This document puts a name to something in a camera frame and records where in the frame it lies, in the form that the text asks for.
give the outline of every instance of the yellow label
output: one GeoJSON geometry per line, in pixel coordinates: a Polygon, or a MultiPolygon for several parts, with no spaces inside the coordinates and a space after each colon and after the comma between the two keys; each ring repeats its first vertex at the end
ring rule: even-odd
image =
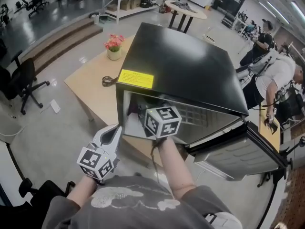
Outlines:
{"type": "Polygon", "coordinates": [[[122,70],[118,81],[150,89],[153,87],[153,75],[136,71],[122,70]]]}

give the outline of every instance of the white print on shirt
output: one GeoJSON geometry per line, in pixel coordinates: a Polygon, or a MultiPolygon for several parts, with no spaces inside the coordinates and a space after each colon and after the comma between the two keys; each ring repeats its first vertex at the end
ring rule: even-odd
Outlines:
{"type": "MultiPolygon", "coordinates": [[[[159,190],[153,190],[148,187],[142,187],[139,185],[132,185],[129,187],[137,186],[141,189],[149,190],[151,192],[156,192],[160,193],[163,195],[169,195],[173,198],[173,196],[169,193],[165,193],[163,191],[159,190]]],[[[149,209],[158,209],[160,211],[165,211],[167,208],[175,209],[176,206],[180,205],[180,202],[175,199],[164,199],[163,201],[160,201],[157,203],[157,207],[151,207],[145,205],[141,200],[139,200],[135,205],[130,205],[130,206],[114,206],[112,205],[112,200],[113,199],[123,199],[127,196],[133,196],[133,197],[143,197],[144,194],[141,192],[137,191],[132,191],[128,187],[104,187],[99,189],[93,194],[93,199],[91,201],[91,205],[95,208],[106,208],[108,206],[113,207],[113,208],[135,208],[137,206],[143,206],[145,208],[149,209]]]]}

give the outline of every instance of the white bucket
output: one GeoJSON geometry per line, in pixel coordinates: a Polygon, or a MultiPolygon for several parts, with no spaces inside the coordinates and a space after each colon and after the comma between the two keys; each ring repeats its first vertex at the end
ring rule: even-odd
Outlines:
{"type": "Polygon", "coordinates": [[[94,19],[94,24],[97,25],[99,23],[100,20],[100,15],[101,13],[99,13],[98,15],[92,15],[91,17],[94,19]]]}

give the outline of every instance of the fluorescent tube light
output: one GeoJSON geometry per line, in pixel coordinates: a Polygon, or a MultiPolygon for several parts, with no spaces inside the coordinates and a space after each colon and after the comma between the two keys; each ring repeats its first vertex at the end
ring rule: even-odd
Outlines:
{"type": "Polygon", "coordinates": [[[298,12],[298,14],[302,17],[302,19],[305,21],[305,15],[302,13],[302,11],[300,10],[300,8],[297,6],[297,4],[295,3],[295,1],[291,2],[292,6],[295,8],[295,10],[298,12]]]}
{"type": "Polygon", "coordinates": [[[284,21],[286,21],[286,22],[289,24],[289,21],[286,20],[286,18],[280,13],[279,10],[277,10],[271,3],[268,2],[268,4],[269,4],[274,10],[276,10],[276,12],[282,17],[282,19],[283,19],[284,21]]]}
{"type": "Polygon", "coordinates": [[[262,4],[261,2],[259,2],[265,9],[267,9],[274,17],[276,17],[264,4],[262,4]]]}

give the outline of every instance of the wooden step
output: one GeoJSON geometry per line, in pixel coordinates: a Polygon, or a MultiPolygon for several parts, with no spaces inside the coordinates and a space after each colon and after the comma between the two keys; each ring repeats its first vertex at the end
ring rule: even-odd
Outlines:
{"type": "Polygon", "coordinates": [[[42,43],[37,45],[25,56],[23,56],[23,58],[21,59],[21,62],[24,62],[28,58],[32,58],[33,60],[36,60],[37,58],[39,58],[41,55],[43,55],[46,51],[48,51],[50,48],[52,48],[56,44],[65,40],[66,38],[70,37],[74,33],[77,33],[78,31],[81,31],[93,24],[94,24],[94,21],[92,19],[86,18],[86,19],[78,21],[70,26],[67,26],[66,28],[63,28],[62,30],[56,32],[55,34],[53,34],[52,36],[50,36],[49,38],[44,40],[42,43]]]}
{"type": "Polygon", "coordinates": [[[38,74],[43,69],[45,69],[50,63],[55,61],[57,58],[65,54],[70,49],[81,44],[85,40],[101,33],[103,31],[102,27],[97,25],[91,25],[87,28],[84,28],[73,35],[66,37],[64,40],[61,40],[56,45],[53,45],[44,54],[36,57],[34,60],[35,64],[35,73],[38,74]]]}

